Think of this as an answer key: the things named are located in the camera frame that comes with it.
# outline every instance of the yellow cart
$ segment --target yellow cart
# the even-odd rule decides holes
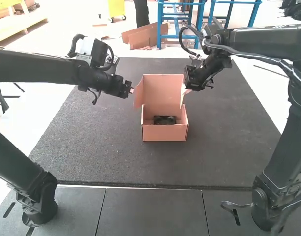
[[[124,7],[124,0],[108,0],[109,6],[109,20],[111,23],[114,22],[114,17],[122,16],[122,19],[125,21],[125,7]]]

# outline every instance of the wooden pallet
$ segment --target wooden pallet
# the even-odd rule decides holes
[[[29,13],[24,0],[21,1],[23,8],[23,15],[14,15],[10,10],[10,16],[0,19],[0,42],[13,36],[17,33],[27,34],[27,28],[33,26],[41,21],[48,22],[46,14],[42,9],[36,9]]]

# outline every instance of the floor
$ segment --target floor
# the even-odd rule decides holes
[[[41,9],[49,13],[50,22],[32,27],[25,36],[14,36],[0,45],[8,49],[38,52],[64,56],[70,48],[71,38],[77,34],[112,35],[108,40],[121,57],[168,57],[187,58],[186,52],[180,48],[166,47],[157,51],[130,51],[118,36],[121,32],[135,28],[134,3],[125,2],[127,20],[119,20],[105,28],[93,28],[98,21],[98,13],[106,18],[106,0],[40,0]],[[284,25],[296,23],[292,18],[282,17],[278,7],[281,0],[263,1],[260,5],[254,26]],[[215,15],[224,15],[226,6],[217,6]],[[247,25],[252,7],[250,5],[234,6],[230,27]],[[209,1],[205,7],[205,15],[209,11]],[[150,22],[157,21],[157,3],[149,2]],[[259,65],[282,73],[278,68],[253,60],[233,57],[251,88],[280,132],[283,131],[290,104],[287,102],[288,79],[271,72],[256,68]],[[9,100],[10,109],[2,116],[0,109],[0,132],[2,132],[24,154],[29,155],[44,133],[51,120],[73,89],[70,85],[52,85],[45,83],[20,83],[25,93],[19,99]],[[12,84],[2,84],[7,95],[21,95]],[[0,180],[0,203],[9,189]]]

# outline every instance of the box flap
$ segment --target box flap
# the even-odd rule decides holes
[[[186,95],[183,78],[183,74],[143,75],[134,88],[134,107],[139,108],[142,104],[169,104],[181,107]]]
[[[137,86],[134,87],[134,108],[140,108],[144,101],[143,101],[143,93],[144,93],[144,78],[140,80]]]

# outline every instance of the metal stand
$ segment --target metal stand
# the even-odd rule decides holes
[[[164,13],[164,5],[171,5],[174,13]],[[183,10],[182,12],[177,12],[176,5],[182,5]],[[184,6],[189,5],[189,13],[184,12]],[[190,2],[164,2],[164,0],[158,0],[158,28],[157,28],[157,47],[161,49],[161,40],[164,38],[174,38],[178,39],[179,34],[179,23],[178,20],[186,20],[188,25],[191,25],[192,21],[192,11],[193,11],[193,5],[198,5],[198,19],[196,22],[196,28],[199,31],[202,27],[202,16],[203,16],[203,10],[205,5],[205,0],[199,0],[198,3],[194,3],[194,0],[191,0]],[[174,20],[175,23],[175,30],[176,34],[168,34],[168,35],[161,35],[161,24],[164,20]],[[198,49],[198,38],[194,35],[183,35],[183,39],[194,39],[195,45],[194,48]]]
[[[17,83],[13,83],[17,88],[19,88],[20,91],[25,92]],[[19,98],[20,96],[3,96],[2,90],[0,86],[0,105],[2,106],[3,114],[7,111],[9,108],[5,98]]]
[[[230,16],[231,16],[231,12],[233,10],[233,6],[234,4],[253,4],[253,10],[250,16],[250,20],[248,23],[248,27],[252,27],[255,17],[257,15],[258,9],[259,9],[259,5],[262,3],[261,0],[256,0],[256,1],[235,1],[235,0],[230,0],[230,1],[218,1],[218,0],[212,0],[211,1],[211,7],[210,7],[210,12],[209,12],[209,16],[208,17],[203,17],[203,18],[208,18],[208,24],[212,24],[213,22],[213,16],[214,16],[214,9],[215,9],[215,5],[216,3],[225,3],[225,4],[229,4],[229,9],[228,9],[228,13],[227,16],[216,16],[217,19],[221,19],[221,20],[226,20],[225,23],[225,28],[228,27],[229,24],[229,20],[230,20]]]

